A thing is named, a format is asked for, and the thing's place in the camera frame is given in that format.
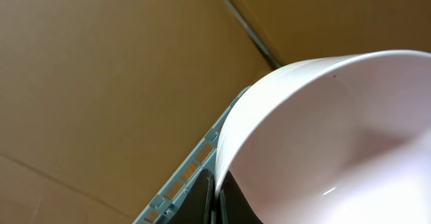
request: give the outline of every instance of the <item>brown surface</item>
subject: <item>brown surface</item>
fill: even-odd
[[[36,194],[47,210],[134,219],[267,68],[222,0],[0,0],[0,16],[0,156],[76,195]],[[0,209],[26,223],[37,198]]]
[[[284,63],[384,49],[431,51],[431,0],[233,0]]]

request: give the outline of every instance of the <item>tan wall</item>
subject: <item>tan wall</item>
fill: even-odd
[[[267,69],[222,0],[0,0],[0,18],[0,209],[25,213],[0,223],[133,220]]]
[[[385,49],[431,51],[431,0],[233,0],[284,63]]]

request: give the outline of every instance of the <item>white bowl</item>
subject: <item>white bowl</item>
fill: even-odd
[[[430,126],[431,54],[294,63],[233,107],[215,194],[231,171],[264,223],[428,223]]]

